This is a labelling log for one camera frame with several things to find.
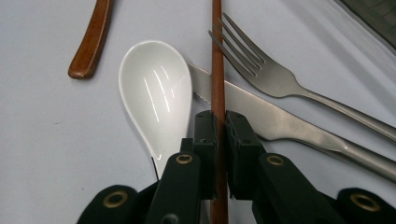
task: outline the chopstick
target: chopstick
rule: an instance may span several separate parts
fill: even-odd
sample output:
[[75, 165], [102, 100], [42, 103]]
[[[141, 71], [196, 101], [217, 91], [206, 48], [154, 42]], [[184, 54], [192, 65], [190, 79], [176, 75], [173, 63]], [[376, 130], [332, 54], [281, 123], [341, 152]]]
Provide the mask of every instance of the chopstick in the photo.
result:
[[71, 78], [93, 76], [105, 45], [112, 6], [113, 0], [96, 1], [87, 31], [67, 72]]
[[[221, 29], [221, 0], [212, 2], [212, 22]], [[221, 41], [219, 33], [213, 29], [213, 34]], [[228, 223], [228, 197], [225, 165], [225, 94], [224, 94], [224, 61], [219, 47], [212, 42], [212, 113], [216, 118], [215, 128], [218, 138], [216, 192], [217, 198], [210, 204], [210, 223]]]

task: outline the stainless steel fork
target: stainless steel fork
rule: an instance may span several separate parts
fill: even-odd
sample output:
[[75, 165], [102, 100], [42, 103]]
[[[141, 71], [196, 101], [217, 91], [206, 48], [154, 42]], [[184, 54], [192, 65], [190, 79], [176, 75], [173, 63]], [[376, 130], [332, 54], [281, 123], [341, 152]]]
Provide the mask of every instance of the stainless steel fork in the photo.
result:
[[239, 35], [242, 43], [232, 30], [222, 21], [222, 27], [227, 31], [229, 37], [240, 48], [243, 53], [224, 35], [219, 29], [217, 31], [221, 34], [223, 40], [230, 47], [235, 57], [228, 51], [218, 39], [211, 32], [213, 40], [219, 46], [225, 57], [231, 65], [254, 87], [264, 92], [267, 95], [275, 98], [283, 98], [287, 96], [301, 96], [315, 100], [319, 103], [327, 105], [336, 111], [356, 120], [376, 133], [382, 134], [389, 140], [396, 143], [396, 128], [378, 120], [374, 119], [360, 111], [353, 109], [347, 105], [338, 103], [330, 98], [314, 93], [302, 87], [296, 80], [294, 74], [284, 66], [280, 65], [267, 54], [265, 54], [256, 44], [251, 41], [247, 35], [230, 19], [225, 13], [223, 14], [227, 22], [233, 27], [234, 31]]

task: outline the knife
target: knife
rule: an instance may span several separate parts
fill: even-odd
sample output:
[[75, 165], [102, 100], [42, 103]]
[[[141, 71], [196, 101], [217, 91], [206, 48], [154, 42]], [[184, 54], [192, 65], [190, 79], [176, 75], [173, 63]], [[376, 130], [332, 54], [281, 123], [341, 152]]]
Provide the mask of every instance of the knife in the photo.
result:
[[[192, 89], [210, 103], [211, 75], [189, 64]], [[227, 110], [243, 114], [265, 140], [289, 139], [328, 155], [346, 158], [396, 184], [396, 162], [300, 119], [264, 99], [224, 81]]]

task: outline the fork tines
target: fork tines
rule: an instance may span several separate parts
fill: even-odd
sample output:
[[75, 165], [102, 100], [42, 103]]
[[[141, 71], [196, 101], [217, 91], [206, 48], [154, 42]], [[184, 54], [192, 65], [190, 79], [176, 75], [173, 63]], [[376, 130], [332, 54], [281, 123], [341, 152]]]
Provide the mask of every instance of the fork tines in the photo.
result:
[[221, 51], [223, 52], [224, 56], [227, 60], [231, 63], [231, 65], [244, 77], [246, 74], [250, 74], [253, 76], [257, 76], [256, 71], [260, 70], [260, 63], [265, 63], [265, 61], [271, 60], [268, 55], [266, 55], [247, 35], [236, 25], [236, 23], [231, 20], [227, 14], [223, 13], [224, 18], [226, 21], [233, 27], [234, 31], [239, 35], [240, 39], [244, 42], [242, 43], [239, 38], [233, 33], [233, 31], [229, 28], [229, 26], [219, 19], [222, 27], [226, 30], [229, 37], [233, 40], [233, 42], [240, 48], [243, 52], [241, 53], [240, 50], [231, 42], [231, 40], [220, 30], [220, 28], [214, 25], [214, 29], [218, 32], [223, 40], [227, 43], [231, 51], [236, 55], [239, 59], [235, 59], [235, 57], [228, 51], [220, 41], [213, 35], [212, 32], [209, 31], [210, 36], [215, 41], [215, 43], [219, 46]]

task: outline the spoon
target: spoon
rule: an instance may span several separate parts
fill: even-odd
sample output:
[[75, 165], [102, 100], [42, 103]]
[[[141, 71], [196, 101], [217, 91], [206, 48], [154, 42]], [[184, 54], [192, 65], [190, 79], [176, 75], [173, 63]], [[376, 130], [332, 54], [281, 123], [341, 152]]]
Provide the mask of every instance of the spoon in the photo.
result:
[[161, 41], [134, 45], [120, 66], [120, 94], [161, 178], [186, 137], [192, 101], [190, 70], [177, 50]]

